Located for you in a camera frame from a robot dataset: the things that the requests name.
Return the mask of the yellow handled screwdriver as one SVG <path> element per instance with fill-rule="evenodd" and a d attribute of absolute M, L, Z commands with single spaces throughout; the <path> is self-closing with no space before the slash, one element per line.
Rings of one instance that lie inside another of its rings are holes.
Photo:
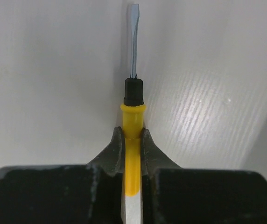
<path fill-rule="evenodd" d="M 122 130 L 125 136 L 125 194 L 135 196 L 141 186 L 141 132 L 146 106 L 143 99 L 143 81 L 137 74 L 138 27 L 140 5 L 131 4 L 128 14 L 130 52 L 129 77 L 125 80 L 122 110 Z"/>

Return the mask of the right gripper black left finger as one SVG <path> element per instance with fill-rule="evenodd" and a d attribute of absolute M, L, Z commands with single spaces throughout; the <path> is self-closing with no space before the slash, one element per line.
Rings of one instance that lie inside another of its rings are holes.
<path fill-rule="evenodd" d="M 89 163 L 0 168 L 0 224 L 123 224 L 120 127 Z"/>

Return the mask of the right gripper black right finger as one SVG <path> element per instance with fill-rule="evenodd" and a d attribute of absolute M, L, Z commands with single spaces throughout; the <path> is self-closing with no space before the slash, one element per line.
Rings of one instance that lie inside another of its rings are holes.
<path fill-rule="evenodd" d="M 248 170 L 191 169 L 141 131 L 143 224 L 267 224 L 267 181 Z"/>

